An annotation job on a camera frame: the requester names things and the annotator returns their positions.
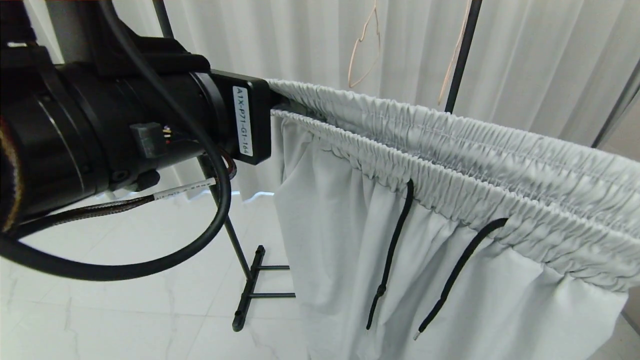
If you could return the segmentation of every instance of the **tile floor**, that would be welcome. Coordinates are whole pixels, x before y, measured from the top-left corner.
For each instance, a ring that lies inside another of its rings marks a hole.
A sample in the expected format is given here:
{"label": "tile floor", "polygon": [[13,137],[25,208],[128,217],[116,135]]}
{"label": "tile floor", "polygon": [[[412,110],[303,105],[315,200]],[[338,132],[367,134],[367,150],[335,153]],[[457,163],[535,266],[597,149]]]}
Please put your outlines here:
{"label": "tile floor", "polygon": [[[287,259],[272,200],[242,203],[234,196],[231,218],[250,257],[261,243],[265,263],[281,265]],[[171,199],[82,226],[66,224],[27,241],[86,262],[139,262],[185,245],[213,211],[209,194]],[[69,281],[7,261],[0,265],[2,360],[307,359],[294,299],[253,302],[245,329],[232,331],[244,278],[224,232],[176,268],[131,281]],[[261,275],[257,291],[292,291],[291,277]],[[591,358],[614,359],[640,359],[640,337],[622,317]]]}

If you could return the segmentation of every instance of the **gathered fabric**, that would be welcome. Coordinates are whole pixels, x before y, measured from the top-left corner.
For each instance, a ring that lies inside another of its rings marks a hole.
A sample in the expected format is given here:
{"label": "gathered fabric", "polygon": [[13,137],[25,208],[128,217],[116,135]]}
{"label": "gathered fabric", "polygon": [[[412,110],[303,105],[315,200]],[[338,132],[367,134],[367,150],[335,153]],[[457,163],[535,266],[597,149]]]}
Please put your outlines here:
{"label": "gathered fabric", "polygon": [[275,202],[311,359],[578,360],[611,335],[640,284],[638,163],[269,85],[288,99]]}

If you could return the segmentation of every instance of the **robotic arm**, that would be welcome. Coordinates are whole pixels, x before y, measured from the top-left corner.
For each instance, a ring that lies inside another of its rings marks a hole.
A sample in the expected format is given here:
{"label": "robotic arm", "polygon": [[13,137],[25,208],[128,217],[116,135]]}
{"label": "robotic arm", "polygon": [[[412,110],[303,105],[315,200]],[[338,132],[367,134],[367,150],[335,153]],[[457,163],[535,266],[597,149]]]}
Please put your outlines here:
{"label": "robotic arm", "polygon": [[[269,111],[279,95],[262,79],[211,70],[174,39],[136,35],[110,0],[47,2],[66,61],[54,65],[22,1],[0,6],[0,256],[54,275],[114,281],[166,270],[202,250],[227,217],[232,158],[256,165],[271,154]],[[204,233],[173,254],[91,265],[20,242],[65,220],[153,200],[50,215],[105,190],[142,191],[158,183],[157,169],[201,154],[211,162],[220,204]]]}

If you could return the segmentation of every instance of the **drawstring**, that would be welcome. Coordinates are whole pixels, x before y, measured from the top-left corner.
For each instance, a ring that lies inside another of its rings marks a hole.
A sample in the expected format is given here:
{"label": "drawstring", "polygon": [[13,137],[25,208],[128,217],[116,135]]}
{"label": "drawstring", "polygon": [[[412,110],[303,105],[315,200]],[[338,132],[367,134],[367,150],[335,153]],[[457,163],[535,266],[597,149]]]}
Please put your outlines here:
{"label": "drawstring", "polygon": [[404,221],[406,220],[407,215],[409,214],[409,209],[411,208],[412,202],[413,202],[413,181],[409,179],[409,182],[406,184],[406,200],[404,201],[404,207],[402,208],[402,212],[400,213],[400,218],[398,218],[396,229],[394,230],[394,234],[391,237],[391,244],[389,244],[389,250],[387,251],[387,261],[385,262],[385,271],[382,273],[382,281],[380,282],[380,286],[378,286],[376,295],[373,297],[373,303],[371,304],[371,309],[369,310],[367,330],[371,328],[371,322],[373,321],[373,314],[376,312],[376,305],[378,305],[378,299],[380,299],[382,295],[385,294],[385,291],[387,290],[387,281],[389,280],[389,272],[391,271],[391,261],[394,258],[396,245],[398,244],[398,239],[400,238],[400,231],[402,231],[402,226],[404,224]]}
{"label": "drawstring", "polygon": [[426,329],[427,326],[429,326],[429,324],[433,321],[433,319],[435,319],[436,315],[444,305],[445,301],[447,301],[447,297],[449,296],[449,292],[453,287],[453,283],[456,282],[456,279],[458,278],[458,275],[462,271],[462,268],[465,266],[469,258],[471,258],[471,255],[474,253],[478,245],[480,245],[480,243],[484,240],[484,238],[487,237],[492,231],[503,227],[504,224],[506,224],[506,222],[507,222],[506,218],[500,218],[490,222],[489,224],[486,224],[476,234],[473,240],[471,240],[469,245],[467,245],[467,248],[462,253],[462,256],[460,256],[458,263],[456,263],[456,266],[453,268],[451,275],[449,275],[447,282],[444,284],[444,289],[442,289],[442,292],[440,294],[440,300],[438,300],[438,302],[435,304],[433,309],[431,309],[431,312],[429,312],[429,314],[424,319],[424,321],[422,321],[422,323],[420,324],[420,327],[418,327],[418,332],[416,332],[415,336],[413,337],[414,340],[417,340],[418,336],[420,336],[420,334],[422,334],[424,329]]}

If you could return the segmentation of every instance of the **label sticker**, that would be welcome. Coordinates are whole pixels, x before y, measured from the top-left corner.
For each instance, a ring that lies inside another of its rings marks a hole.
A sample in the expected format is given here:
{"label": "label sticker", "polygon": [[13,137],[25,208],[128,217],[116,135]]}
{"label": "label sticker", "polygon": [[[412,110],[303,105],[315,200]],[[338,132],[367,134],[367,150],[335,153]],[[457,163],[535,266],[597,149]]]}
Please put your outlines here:
{"label": "label sticker", "polygon": [[240,86],[234,86],[234,106],[236,107],[236,124],[238,129],[238,145],[240,153],[253,156],[251,141],[251,116],[249,114],[249,91]]}

